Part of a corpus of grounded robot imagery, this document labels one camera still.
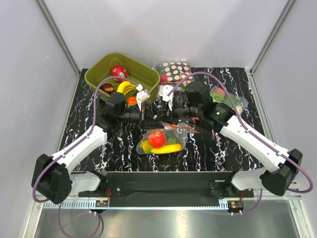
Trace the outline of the clear orange-zip fruit bag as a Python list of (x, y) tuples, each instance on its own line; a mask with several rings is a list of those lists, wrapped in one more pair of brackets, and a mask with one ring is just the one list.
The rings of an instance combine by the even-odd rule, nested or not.
[(177, 125), (173, 125), (170, 123), (163, 122), (164, 124), (164, 129), (149, 129), (144, 136), (142, 137), (141, 141), (138, 143), (136, 147), (136, 152), (140, 155), (145, 154), (144, 151), (141, 148), (141, 144), (143, 141), (147, 140), (149, 138), (149, 135), (156, 131), (156, 130), (161, 130), (166, 137), (166, 141), (172, 137), (176, 138), (176, 144), (181, 144), (182, 145), (182, 150), (185, 148), (185, 145), (188, 140), (188, 134), (190, 133), (199, 133), (197, 130), (195, 130), (193, 127), (190, 125), (184, 124), (184, 123), (179, 123)]

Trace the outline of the orange fake persimmon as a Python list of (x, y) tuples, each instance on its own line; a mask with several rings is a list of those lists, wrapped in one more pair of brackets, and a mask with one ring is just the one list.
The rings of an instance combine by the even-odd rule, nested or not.
[(128, 98), (127, 103), (128, 103), (129, 105), (136, 104), (136, 103), (137, 103), (136, 96), (132, 96), (132, 97)]

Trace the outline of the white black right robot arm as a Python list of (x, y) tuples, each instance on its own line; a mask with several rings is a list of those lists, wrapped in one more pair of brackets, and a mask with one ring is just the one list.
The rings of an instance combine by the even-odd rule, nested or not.
[(215, 132), (236, 142), (262, 163), (260, 169), (233, 172), (225, 184), (229, 196), (237, 196), (246, 189), (266, 189), (277, 196), (283, 196), (290, 190), (289, 186), (300, 170), (303, 157), (299, 150), (283, 148), (248, 125), (241, 118), (226, 88), (222, 90), (230, 105), (214, 101), (203, 82), (191, 82), (185, 89), (188, 104), (179, 109), (172, 105), (175, 89), (164, 86), (162, 96), (177, 117), (198, 117), (211, 125)]

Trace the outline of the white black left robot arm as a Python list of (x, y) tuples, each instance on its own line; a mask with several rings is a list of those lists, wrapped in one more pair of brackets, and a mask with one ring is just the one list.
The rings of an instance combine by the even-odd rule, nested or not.
[(93, 124), (78, 139), (51, 156), (42, 154), (36, 160), (31, 186), (33, 199), (39, 202), (36, 193), (54, 204), (62, 203), (69, 195), (91, 191), (95, 196), (106, 193), (105, 177), (97, 172), (73, 174), (75, 167), (96, 148), (104, 145), (118, 131), (122, 122), (139, 123), (145, 126), (150, 116), (146, 101), (147, 89), (137, 93), (137, 107), (127, 107), (122, 93), (112, 93), (99, 113), (94, 113)]

